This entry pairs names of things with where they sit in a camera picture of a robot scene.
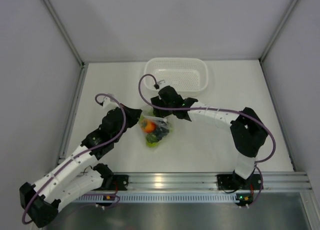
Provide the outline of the orange red fake tomato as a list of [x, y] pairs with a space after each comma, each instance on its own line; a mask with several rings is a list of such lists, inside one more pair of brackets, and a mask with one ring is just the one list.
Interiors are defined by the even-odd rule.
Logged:
[[149, 119], [143, 119], [140, 123], [140, 128], [144, 133], [152, 133], [156, 128], [157, 125], [149, 120]]

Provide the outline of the clear polka dot zip bag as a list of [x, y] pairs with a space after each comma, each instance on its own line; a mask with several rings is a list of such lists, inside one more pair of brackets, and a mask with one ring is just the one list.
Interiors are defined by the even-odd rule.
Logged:
[[148, 106], [142, 107], [138, 126], [148, 148], [157, 148], [173, 133], [173, 125], [167, 117], [157, 117]]

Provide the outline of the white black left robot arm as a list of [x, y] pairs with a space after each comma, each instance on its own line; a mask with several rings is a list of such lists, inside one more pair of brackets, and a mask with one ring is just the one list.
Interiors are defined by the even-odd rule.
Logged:
[[34, 183], [19, 188], [20, 204], [26, 216], [38, 228], [49, 225], [69, 203], [87, 192], [113, 184], [113, 173], [99, 160], [110, 152], [123, 133], [136, 125], [141, 109], [124, 105], [107, 112], [97, 129], [89, 133], [74, 152], [51, 172]]

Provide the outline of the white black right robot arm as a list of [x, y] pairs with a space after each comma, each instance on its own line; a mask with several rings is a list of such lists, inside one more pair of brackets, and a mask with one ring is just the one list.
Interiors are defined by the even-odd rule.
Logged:
[[231, 183], [236, 190], [250, 188], [255, 161], [268, 131], [251, 108], [242, 111], [222, 111], [199, 102], [195, 98], [182, 98], [169, 85], [154, 85], [158, 96], [151, 98], [153, 113], [157, 117], [174, 115], [190, 122], [206, 123], [231, 134], [238, 157]]

